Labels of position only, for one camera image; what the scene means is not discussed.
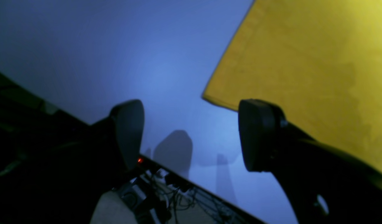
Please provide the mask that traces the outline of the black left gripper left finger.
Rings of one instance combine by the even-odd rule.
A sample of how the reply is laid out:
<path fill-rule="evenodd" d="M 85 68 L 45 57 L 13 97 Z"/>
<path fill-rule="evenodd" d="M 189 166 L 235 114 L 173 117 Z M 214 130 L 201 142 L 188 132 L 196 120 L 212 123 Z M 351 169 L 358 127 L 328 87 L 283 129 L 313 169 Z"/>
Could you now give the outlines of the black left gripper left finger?
<path fill-rule="evenodd" d="M 44 161 L 40 224 L 88 224 L 100 197 L 137 166 L 145 123 L 141 100 L 114 106 L 79 141 Z"/>

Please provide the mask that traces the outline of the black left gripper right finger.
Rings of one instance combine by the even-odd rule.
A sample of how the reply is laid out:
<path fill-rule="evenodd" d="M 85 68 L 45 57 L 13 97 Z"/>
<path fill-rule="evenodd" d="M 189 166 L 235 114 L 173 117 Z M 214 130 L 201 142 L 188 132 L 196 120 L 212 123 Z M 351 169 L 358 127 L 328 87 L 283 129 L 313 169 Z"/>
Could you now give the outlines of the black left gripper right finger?
<path fill-rule="evenodd" d="M 242 155 L 249 172 L 271 172 L 300 224 L 382 224 L 382 173 L 323 144 L 258 99 L 238 108 Z"/>

